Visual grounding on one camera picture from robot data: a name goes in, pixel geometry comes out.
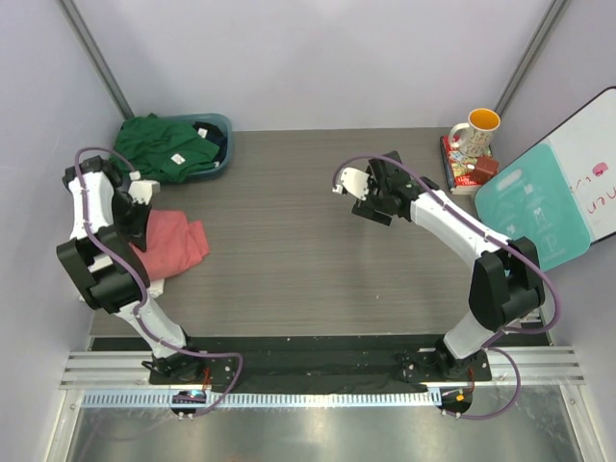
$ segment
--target metal pole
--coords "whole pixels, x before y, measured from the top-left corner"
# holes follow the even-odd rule
[[[520,84],[528,74],[528,71],[532,67],[532,64],[537,56],[539,56],[546,39],[550,36],[556,22],[565,12],[569,3],[570,0],[552,0],[550,7],[541,19],[539,27],[537,27],[537,30],[533,34],[528,47],[522,55],[516,70],[513,72],[513,75],[509,79],[507,86],[504,88],[504,91],[499,98],[499,102],[494,109],[499,116],[502,116],[509,107],[513,96],[518,91]]]
[[[96,72],[103,81],[103,84],[105,84],[109,95],[114,100],[115,105],[121,112],[122,116],[125,119],[135,116],[133,114],[133,110],[128,104],[128,101],[124,97],[124,93],[122,93],[122,89],[117,83],[116,77],[114,77],[114,74],[107,65],[103,54],[98,48],[94,37],[90,33],[84,18],[79,13],[75,2],[73,0],[58,0],[58,4],[64,12],[66,19],[75,31],[75,34],[77,34],[77,38],[81,41],[82,45],[84,45],[86,53],[88,53]]]

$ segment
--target patterned mug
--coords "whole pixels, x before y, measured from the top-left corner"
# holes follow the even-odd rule
[[[501,118],[494,111],[480,108],[471,111],[469,121],[458,123],[449,132],[449,145],[469,157],[480,157],[488,152],[494,132]]]

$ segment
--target whiteboard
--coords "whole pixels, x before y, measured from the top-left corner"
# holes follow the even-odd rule
[[[543,141],[559,162],[593,241],[616,232],[616,88],[611,87]]]
[[[237,130],[451,126],[494,106],[550,0],[76,0],[137,115]]]

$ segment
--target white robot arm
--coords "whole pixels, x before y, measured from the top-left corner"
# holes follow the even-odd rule
[[[151,210],[150,200],[160,189],[159,184],[141,180],[139,173],[133,172],[126,191],[119,170],[98,156],[84,161],[81,170],[88,190],[91,232],[98,241],[126,260],[145,286],[149,286],[145,268],[128,242],[141,250],[146,249],[145,229]],[[201,359],[180,354],[160,342],[192,349],[190,338],[183,329],[171,321],[149,295],[139,310],[139,316],[149,332],[159,340],[143,332],[134,313],[141,301],[139,284],[90,241],[84,223],[82,189],[74,167],[66,169],[63,182],[73,196],[74,223],[70,240],[58,245],[57,254],[85,302],[91,309],[103,308],[135,328],[152,349],[153,360],[144,365],[153,372],[186,380],[199,376]]]
[[[395,151],[386,157],[401,163]],[[471,311],[436,346],[437,351],[440,348],[443,353],[443,369],[459,373],[459,367],[480,351],[496,332],[527,315],[545,300],[539,277],[485,238],[489,235],[515,247],[538,265],[537,250],[526,238],[511,241],[483,225],[452,204],[443,191],[438,191],[436,184],[427,178],[423,180],[447,208],[407,173],[376,159],[370,160],[366,172],[351,167],[341,170],[333,191],[356,197],[352,209],[355,215],[385,225],[391,223],[393,216],[398,216],[427,229],[473,269],[469,296]],[[477,235],[447,209],[464,216],[484,235]]]

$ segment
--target green shirt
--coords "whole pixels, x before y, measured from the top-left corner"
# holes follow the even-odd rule
[[[201,138],[188,122],[150,114],[126,120],[114,149],[141,172],[141,178],[182,183],[192,173],[213,168],[219,147]],[[124,163],[113,162],[128,172]]]

